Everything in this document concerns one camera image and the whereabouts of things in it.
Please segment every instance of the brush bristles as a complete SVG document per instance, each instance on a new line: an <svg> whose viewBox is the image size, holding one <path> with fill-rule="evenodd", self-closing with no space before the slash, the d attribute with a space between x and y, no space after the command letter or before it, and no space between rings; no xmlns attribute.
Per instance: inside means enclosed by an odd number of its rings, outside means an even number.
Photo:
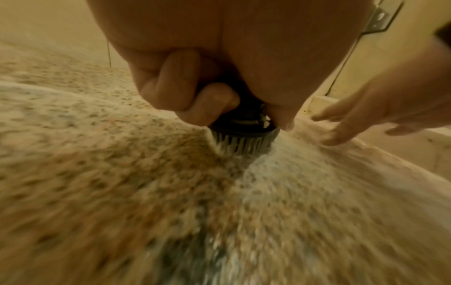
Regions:
<svg viewBox="0 0 451 285"><path fill-rule="evenodd" d="M267 152L278 135L274 131L265 137L242 138L227 136L216 131L209 131L209 143L220 156L256 155Z"/></svg>

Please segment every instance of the speckled granite surface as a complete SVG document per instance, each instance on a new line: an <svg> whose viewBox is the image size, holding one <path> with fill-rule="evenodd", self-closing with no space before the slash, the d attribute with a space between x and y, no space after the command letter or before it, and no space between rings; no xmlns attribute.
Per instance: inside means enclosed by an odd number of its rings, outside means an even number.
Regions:
<svg viewBox="0 0 451 285"><path fill-rule="evenodd" d="M451 284L444 179L301 118L219 159L127 73L23 48L0 80L2 285Z"/></svg>

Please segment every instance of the metal bracket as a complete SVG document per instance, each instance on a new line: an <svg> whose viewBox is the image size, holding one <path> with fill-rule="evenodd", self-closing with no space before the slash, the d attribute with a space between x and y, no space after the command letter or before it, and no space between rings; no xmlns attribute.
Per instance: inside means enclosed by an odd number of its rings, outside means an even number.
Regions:
<svg viewBox="0 0 451 285"><path fill-rule="evenodd" d="M373 14L366 24L362 35L385 32L404 5L403 0L382 0L374 6Z"/></svg>

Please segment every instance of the scrub brush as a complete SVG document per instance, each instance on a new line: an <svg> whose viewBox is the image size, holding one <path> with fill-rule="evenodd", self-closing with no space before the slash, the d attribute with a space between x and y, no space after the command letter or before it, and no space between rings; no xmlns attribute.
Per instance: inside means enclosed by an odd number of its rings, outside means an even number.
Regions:
<svg viewBox="0 0 451 285"><path fill-rule="evenodd" d="M240 105L208 126L214 151L222 156L259 155L269 151L280 129L266 115L265 103L254 97L246 83L236 76L222 75L215 81L234 89L240 96Z"/></svg>

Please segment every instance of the wet countertop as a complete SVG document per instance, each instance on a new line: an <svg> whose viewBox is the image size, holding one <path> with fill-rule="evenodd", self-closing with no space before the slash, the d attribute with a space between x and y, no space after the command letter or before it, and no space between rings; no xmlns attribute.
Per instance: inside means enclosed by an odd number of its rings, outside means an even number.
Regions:
<svg viewBox="0 0 451 285"><path fill-rule="evenodd" d="M451 183L299 117L219 158L128 73L0 45L0 284L448 285Z"/></svg>

